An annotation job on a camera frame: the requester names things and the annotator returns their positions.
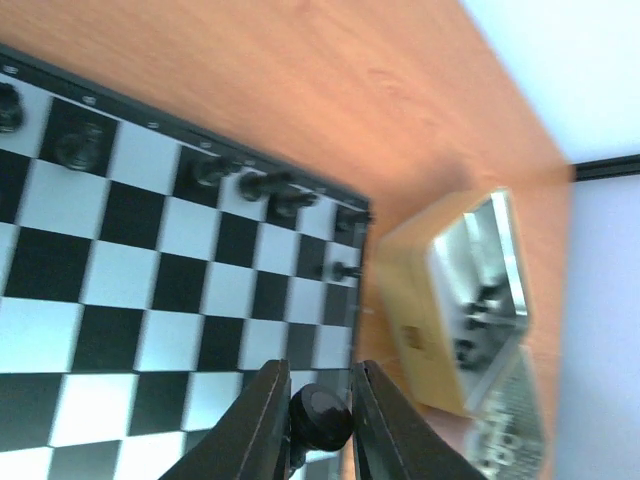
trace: chessboard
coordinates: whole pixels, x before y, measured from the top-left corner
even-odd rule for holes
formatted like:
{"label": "chessboard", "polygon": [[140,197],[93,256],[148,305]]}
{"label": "chessboard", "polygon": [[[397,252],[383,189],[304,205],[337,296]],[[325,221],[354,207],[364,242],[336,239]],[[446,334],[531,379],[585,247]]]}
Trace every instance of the chessboard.
{"label": "chessboard", "polygon": [[[0,478],[155,480],[270,359],[347,398],[369,204],[0,49]],[[299,480],[339,478],[315,453]]]}

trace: black chess piece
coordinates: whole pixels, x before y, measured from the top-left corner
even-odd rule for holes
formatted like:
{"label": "black chess piece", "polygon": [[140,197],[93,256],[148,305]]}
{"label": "black chess piece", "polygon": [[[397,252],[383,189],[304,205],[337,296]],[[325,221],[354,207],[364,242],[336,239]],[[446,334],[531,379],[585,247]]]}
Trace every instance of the black chess piece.
{"label": "black chess piece", "polygon": [[360,278],[362,269],[360,267],[347,267],[342,262],[335,262],[331,267],[331,278],[336,282],[341,282],[347,277]]}
{"label": "black chess piece", "polygon": [[488,316],[487,310],[484,310],[482,307],[476,307],[467,314],[464,326],[469,331],[487,328],[490,325],[490,322],[487,320]]}
{"label": "black chess piece", "polygon": [[289,403],[291,445],[290,474],[301,468],[307,452],[336,452],[353,433],[349,408],[334,392],[318,384],[302,387]]}
{"label": "black chess piece", "polygon": [[192,174],[196,184],[204,188],[217,187],[220,180],[242,169],[242,161],[234,155],[202,156],[193,162]]}
{"label": "black chess piece", "polygon": [[85,123],[80,132],[68,133],[55,147],[55,155],[61,165],[81,172],[92,170],[100,160],[102,128]]}
{"label": "black chess piece", "polygon": [[475,348],[476,344],[471,340],[460,338],[455,340],[454,349],[456,360],[461,370],[474,370],[477,367],[478,362],[472,358],[472,352]]}
{"label": "black chess piece", "polygon": [[273,209],[275,213],[283,218],[295,217],[298,210],[305,207],[310,207],[318,200],[318,195],[315,193],[303,193],[303,192],[283,192],[276,193],[273,196]]}
{"label": "black chess piece", "polygon": [[13,133],[24,123],[20,94],[10,83],[0,83],[0,133]]}
{"label": "black chess piece", "polygon": [[356,225],[367,225],[372,220],[373,215],[367,210],[358,212],[356,210],[339,209],[336,216],[336,230],[348,232],[353,230]]}
{"label": "black chess piece", "polygon": [[264,195],[282,192],[293,182],[293,179],[293,175],[289,172],[268,173],[266,175],[248,172],[240,178],[238,189],[242,198],[248,202],[256,202]]}

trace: wooden table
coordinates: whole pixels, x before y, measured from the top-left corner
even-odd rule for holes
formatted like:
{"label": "wooden table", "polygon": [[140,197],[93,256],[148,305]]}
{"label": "wooden table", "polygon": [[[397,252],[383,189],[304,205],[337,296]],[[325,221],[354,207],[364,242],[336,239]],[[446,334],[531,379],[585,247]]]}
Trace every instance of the wooden table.
{"label": "wooden table", "polygon": [[[352,185],[370,248],[448,192],[512,188],[552,436],[571,170],[460,5],[0,0],[0,41]],[[364,305],[358,357],[404,385],[372,268]]]}

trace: white square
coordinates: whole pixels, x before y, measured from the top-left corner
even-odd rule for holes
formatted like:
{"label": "white square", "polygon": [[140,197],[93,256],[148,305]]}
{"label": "white square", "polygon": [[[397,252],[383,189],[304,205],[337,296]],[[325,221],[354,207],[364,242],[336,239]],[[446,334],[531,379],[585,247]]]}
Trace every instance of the white square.
{"label": "white square", "polygon": [[259,222],[267,218],[267,199],[261,198],[256,202],[248,202],[238,191],[238,181],[248,172],[255,172],[251,168],[244,168],[239,173],[234,173],[222,179],[220,194],[218,197],[218,209],[223,212],[233,213],[240,217],[251,218]]}
{"label": "white square", "polygon": [[187,386],[182,429],[213,428],[240,395],[242,374],[237,372],[192,373]]}
{"label": "white square", "polygon": [[183,257],[211,260],[219,226],[218,210],[168,197],[164,206],[158,249]]}
{"label": "white square", "polygon": [[49,447],[0,452],[0,478],[47,480],[52,455]]}
{"label": "white square", "polygon": [[144,313],[135,369],[143,372],[195,370],[202,336],[201,315]]}
{"label": "white square", "polygon": [[147,308],[153,294],[159,253],[116,243],[93,242],[82,303]]}
{"label": "white square", "polygon": [[16,225],[0,222],[0,292],[4,292],[9,270],[11,270],[18,230]]}
{"label": "white square", "polygon": [[209,263],[201,312],[217,317],[249,317],[255,281],[256,271],[250,268]]}
{"label": "white square", "polygon": [[287,324],[270,320],[246,320],[240,346],[240,369],[259,370],[268,360],[284,358]]}
{"label": "white square", "polygon": [[96,238],[108,186],[106,178],[35,160],[27,178],[17,223],[40,230]]}
{"label": "white square", "polygon": [[124,438],[137,381],[133,374],[67,375],[49,444],[64,447]]}
{"label": "white square", "polygon": [[38,158],[47,117],[51,110],[52,97],[49,92],[0,74],[0,82],[10,83],[20,94],[24,109],[24,123],[19,130],[0,135],[0,149],[29,158]]}
{"label": "white square", "polygon": [[307,464],[305,463],[302,467],[295,471],[293,477],[289,480],[305,480],[307,478]]}
{"label": "white square", "polygon": [[295,370],[289,373],[291,377],[291,396],[309,383],[314,383],[318,377],[314,370]]}
{"label": "white square", "polygon": [[332,268],[335,262],[342,262],[346,267],[359,267],[360,266],[360,250],[353,247],[342,245],[341,243],[330,242],[327,244],[327,251],[325,252],[325,273],[324,279],[329,283],[335,283],[337,285],[344,285],[347,287],[358,286],[358,279],[346,277],[341,281],[335,281],[332,278]]}
{"label": "white square", "polygon": [[336,209],[335,201],[320,196],[312,207],[303,208],[298,213],[298,231],[323,240],[333,240]]}
{"label": "white square", "polygon": [[322,450],[311,450],[309,453],[307,453],[307,463],[326,460],[328,458],[334,458],[337,456],[338,452],[323,452]]}
{"label": "white square", "polygon": [[0,373],[67,372],[74,352],[77,303],[3,298]]}
{"label": "white square", "polygon": [[326,285],[294,277],[289,280],[285,320],[291,323],[322,324]]}
{"label": "white square", "polygon": [[353,329],[322,325],[316,329],[313,368],[349,368]]}
{"label": "white square", "polygon": [[173,189],[180,145],[173,138],[133,123],[120,123],[109,178],[168,195]]}
{"label": "white square", "polygon": [[125,438],[114,480],[158,480],[182,457],[185,436],[169,432]]}
{"label": "white square", "polygon": [[295,275],[300,236],[293,230],[269,223],[258,226],[253,268],[263,272]]}

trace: white wall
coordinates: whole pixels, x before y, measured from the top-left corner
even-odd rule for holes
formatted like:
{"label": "white wall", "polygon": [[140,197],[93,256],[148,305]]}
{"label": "white wall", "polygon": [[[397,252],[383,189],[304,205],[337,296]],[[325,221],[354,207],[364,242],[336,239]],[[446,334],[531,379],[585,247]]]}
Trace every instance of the white wall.
{"label": "white wall", "polygon": [[640,153],[640,1],[460,1],[571,162]]}
{"label": "white wall", "polygon": [[[573,163],[640,153],[639,0],[460,0]],[[640,176],[576,184],[558,480],[640,479]]]}
{"label": "white wall", "polygon": [[640,176],[575,185],[556,478],[640,478]]}

